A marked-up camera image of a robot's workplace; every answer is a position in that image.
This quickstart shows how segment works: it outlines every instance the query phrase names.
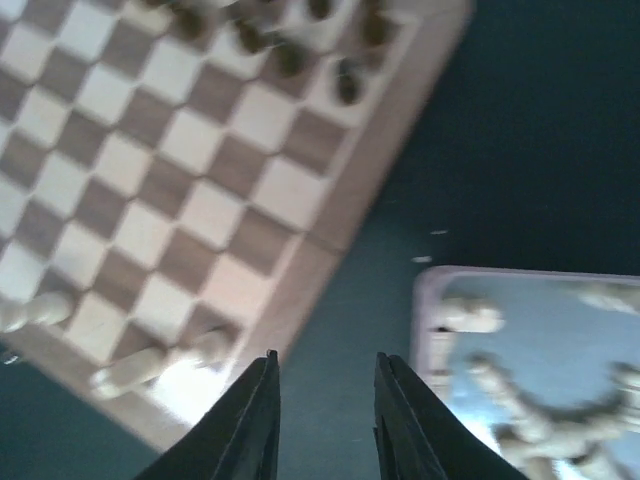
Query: wooden chessboard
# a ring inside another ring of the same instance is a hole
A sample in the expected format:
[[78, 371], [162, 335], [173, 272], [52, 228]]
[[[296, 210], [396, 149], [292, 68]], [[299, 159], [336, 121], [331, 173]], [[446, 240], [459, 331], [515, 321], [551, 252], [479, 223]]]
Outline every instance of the wooden chessboard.
[[[0, 295], [76, 305], [3, 338], [159, 449], [253, 358], [291, 345], [471, 12], [398, 0], [371, 54], [355, 0], [322, 22], [303, 1], [255, 7], [305, 46], [302, 73], [243, 52], [213, 4], [186, 41], [168, 9], [134, 0], [0, 2]], [[344, 56], [363, 67], [350, 106]], [[222, 368], [91, 399], [98, 368], [213, 328], [235, 342]]]

